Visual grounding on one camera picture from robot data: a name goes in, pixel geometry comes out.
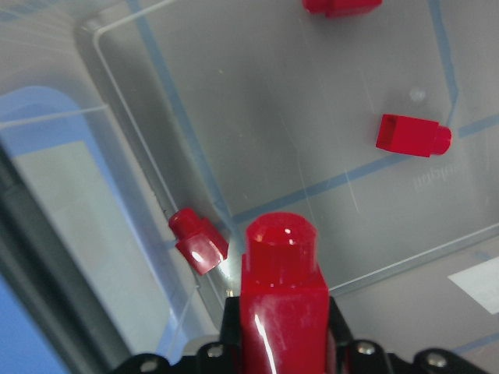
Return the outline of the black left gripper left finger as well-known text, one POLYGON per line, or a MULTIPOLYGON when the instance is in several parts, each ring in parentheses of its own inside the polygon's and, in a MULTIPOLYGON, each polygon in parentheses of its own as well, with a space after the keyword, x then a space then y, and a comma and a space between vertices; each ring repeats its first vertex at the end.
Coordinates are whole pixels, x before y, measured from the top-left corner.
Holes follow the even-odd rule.
POLYGON ((227 297, 221 321, 220 342, 241 346, 240 297, 227 297))

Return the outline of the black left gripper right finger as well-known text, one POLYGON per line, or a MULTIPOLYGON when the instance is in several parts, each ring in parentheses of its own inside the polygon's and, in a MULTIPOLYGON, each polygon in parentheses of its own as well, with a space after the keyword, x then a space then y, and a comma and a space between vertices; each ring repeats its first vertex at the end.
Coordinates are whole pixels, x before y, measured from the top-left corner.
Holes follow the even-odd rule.
POLYGON ((345 347, 353 341, 353 335, 332 296, 329 297, 328 330, 337 347, 345 347))

